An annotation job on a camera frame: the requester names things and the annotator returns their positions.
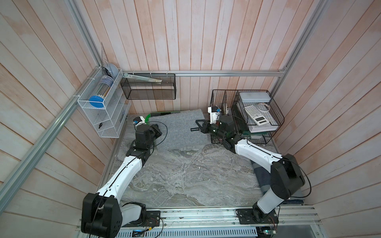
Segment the plain grey scarf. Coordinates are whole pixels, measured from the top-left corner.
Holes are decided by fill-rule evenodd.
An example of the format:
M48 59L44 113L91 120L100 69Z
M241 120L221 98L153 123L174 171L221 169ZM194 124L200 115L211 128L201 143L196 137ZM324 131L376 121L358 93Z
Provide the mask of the plain grey scarf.
M150 117L148 122L157 124L162 132L162 136L157 139L156 149L167 151L209 144L208 134L191 130L198 127L195 121L203 119L204 114L200 109Z

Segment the grey navy striped scarf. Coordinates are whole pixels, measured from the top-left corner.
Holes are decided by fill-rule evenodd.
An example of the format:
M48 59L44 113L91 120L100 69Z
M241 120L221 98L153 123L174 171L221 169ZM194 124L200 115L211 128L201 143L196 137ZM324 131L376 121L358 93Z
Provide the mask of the grey navy striped scarf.
M257 163L251 161L252 167L254 169L254 173L256 175L256 178L258 180L260 189L263 193L263 195L266 194L266 192L270 189L270 173ZM303 205L304 200L298 199L298 198L291 198L284 202L282 202L282 205Z

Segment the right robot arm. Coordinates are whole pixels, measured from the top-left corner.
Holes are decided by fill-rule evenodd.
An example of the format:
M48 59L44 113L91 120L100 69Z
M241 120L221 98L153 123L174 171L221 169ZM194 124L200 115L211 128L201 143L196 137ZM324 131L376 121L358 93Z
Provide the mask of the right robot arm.
M293 155L273 153L237 134L231 117L223 115L218 121L218 124L206 120L196 120L195 123L202 133L219 138L225 149L250 159L270 174L270 189L252 209L252 217L262 222L277 206L305 185L303 170Z

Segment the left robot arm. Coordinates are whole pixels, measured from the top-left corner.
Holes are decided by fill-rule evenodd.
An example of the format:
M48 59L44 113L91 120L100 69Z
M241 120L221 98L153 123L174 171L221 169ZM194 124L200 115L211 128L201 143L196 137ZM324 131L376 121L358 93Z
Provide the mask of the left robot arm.
M83 199L81 232L98 238L114 238L121 227L147 223L146 205L128 202L120 205L125 190L154 152L156 140L162 135L157 124L136 126L136 138L113 174L96 193Z

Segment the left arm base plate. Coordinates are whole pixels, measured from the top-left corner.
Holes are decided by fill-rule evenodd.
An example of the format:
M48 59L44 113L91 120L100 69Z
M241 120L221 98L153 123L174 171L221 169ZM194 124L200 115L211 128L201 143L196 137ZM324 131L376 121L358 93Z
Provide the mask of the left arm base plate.
M137 227L159 227L161 223L161 212L159 210L147 211L145 217L139 218L137 221L127 223L123 228Z

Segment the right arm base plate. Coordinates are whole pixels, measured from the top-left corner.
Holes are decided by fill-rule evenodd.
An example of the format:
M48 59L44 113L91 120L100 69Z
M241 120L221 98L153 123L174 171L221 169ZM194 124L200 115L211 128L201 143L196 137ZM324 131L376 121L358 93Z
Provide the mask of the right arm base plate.
M279 222L278 216L275 210L270 213L265 214L259 209L236 209L236 216L239 219L241 225L252 225L252 224L273 224L276 225Z

